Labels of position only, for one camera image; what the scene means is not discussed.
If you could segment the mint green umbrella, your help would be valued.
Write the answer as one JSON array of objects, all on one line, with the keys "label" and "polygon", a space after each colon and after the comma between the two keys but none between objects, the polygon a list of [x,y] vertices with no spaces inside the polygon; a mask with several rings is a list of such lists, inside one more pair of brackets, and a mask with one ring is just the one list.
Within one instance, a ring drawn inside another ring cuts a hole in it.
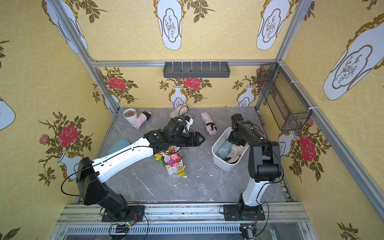
[{"label": "mint green umbrella", "polygon": [[231,152],[232,147],[233,147],[233,144],[230,143],[228,140],[225,140],[225,142],[216,151],[216,156],[222,160],[225,160],[228,154]]}]

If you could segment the beige umbrella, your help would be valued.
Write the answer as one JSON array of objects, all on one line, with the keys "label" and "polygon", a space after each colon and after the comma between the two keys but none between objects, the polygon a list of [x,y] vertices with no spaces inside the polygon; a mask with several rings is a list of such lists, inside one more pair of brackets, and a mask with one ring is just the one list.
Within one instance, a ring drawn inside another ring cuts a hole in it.
[{"label": "beige umbrella", "polygon": [[245,146],[233,145],[231,152],[228,154],[225,162],[228,164],[235,164],[239,161],[242,154],[245,152]]}]

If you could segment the light pink umbrella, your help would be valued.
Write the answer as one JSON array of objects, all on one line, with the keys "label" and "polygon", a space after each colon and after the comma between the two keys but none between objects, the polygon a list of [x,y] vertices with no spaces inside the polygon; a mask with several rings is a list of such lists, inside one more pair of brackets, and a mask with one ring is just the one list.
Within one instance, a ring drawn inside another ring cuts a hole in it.
[{"label": "light pink umbrella", "polygon": [[148,112],[148,111],[143,111],[132,123],[132,126],[135,128],[135,129],[140,129],[140,127],[150,119],[150,117],[152,116],[152,113],[151,112]]}]

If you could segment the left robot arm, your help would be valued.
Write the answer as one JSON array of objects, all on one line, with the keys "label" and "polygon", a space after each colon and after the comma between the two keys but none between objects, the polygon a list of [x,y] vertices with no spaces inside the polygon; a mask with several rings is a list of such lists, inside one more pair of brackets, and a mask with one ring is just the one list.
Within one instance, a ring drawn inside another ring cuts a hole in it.
[{"label": "left robot arm", "polygon": [[150,131],[115,153],[95,160],[80,160],[76,182],[84,205],[101,206],[114,222],[126,220],[130,208],[121,194],[107,186],[107,180],[142,159],[166,153],[169,147],[200,146],[205,137],[200,132],[189,130],[192,122],[193,119],[172,118],[163,129]]}]

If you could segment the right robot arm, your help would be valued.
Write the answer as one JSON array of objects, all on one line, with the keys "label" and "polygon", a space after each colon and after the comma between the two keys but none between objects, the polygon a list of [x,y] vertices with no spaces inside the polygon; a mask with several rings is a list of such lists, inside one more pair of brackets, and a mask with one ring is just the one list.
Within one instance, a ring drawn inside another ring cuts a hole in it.
[{"label": "right robot arm", "polygon": [[283,173],[279,144],[271,142],[241,114],[231,116],[235,141],[244,140],[249,145],[248,171],[250,181],[238,201],[242,220],[253,220],[261,215],[261,198],[268,185],[277,183]]}]

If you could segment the cream folded umbrella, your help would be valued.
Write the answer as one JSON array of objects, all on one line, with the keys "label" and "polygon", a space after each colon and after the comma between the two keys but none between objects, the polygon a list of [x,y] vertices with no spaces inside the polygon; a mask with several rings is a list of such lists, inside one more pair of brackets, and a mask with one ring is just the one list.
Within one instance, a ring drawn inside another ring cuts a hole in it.
[{"label": "cream folded umbrella", "polygon": [[178,106],[175,110],[173,110],[170,113],[170,117],[175,118],[175,117],[182,117],[184,116],[187,112],[189,111],[189,107],[187,105],[180,105]]}]

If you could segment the white plastic storage box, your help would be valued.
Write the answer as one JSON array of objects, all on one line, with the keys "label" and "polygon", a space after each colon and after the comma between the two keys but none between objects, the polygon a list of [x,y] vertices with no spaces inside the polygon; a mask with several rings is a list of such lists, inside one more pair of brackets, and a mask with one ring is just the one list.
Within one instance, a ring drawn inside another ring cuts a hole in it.
[{"label": "white plastic storage box", "polygon": [[212,146],[213,162],[222,170],[230,172],[244,158],[249,145],[236,145],[229,142],[232,128],[227,128]]}]

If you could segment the artificial flower bouquet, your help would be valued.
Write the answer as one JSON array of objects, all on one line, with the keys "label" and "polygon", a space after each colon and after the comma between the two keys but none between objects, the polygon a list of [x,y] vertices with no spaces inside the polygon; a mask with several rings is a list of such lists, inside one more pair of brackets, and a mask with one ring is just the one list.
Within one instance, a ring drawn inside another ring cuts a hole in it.
[{"label": "artificial flower bouquet", "polygon": [[182,178],[186,178],[185,169],[182,157],[180,154],[181,147],[169,147],[167,151],[160,152],[154,155],[156,161],[162,163],[163,167],[167,168],[169,175],[178,175]]}]

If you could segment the white pot with pebbles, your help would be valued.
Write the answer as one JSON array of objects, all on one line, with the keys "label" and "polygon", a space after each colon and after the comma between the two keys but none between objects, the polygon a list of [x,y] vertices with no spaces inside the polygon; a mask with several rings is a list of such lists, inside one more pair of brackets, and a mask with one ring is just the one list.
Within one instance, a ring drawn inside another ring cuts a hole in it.
[{"label": "white pot with pebbles", "polygon": [[130,123],[132,124],[138,117],[137,115],[137,111],[135,109],[126,109],[124,112],[123,112],[123,116],[124,118]]}]

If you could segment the grey wall shelf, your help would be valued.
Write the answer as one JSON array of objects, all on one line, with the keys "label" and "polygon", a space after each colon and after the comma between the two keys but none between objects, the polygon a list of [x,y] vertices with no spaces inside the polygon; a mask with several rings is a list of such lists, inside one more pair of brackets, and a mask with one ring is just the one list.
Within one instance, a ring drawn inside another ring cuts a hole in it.
[{"label": "grey wall shelf", "polygon": [[164,78],[229,78],[229,63],[225,61],[165,62]]}]

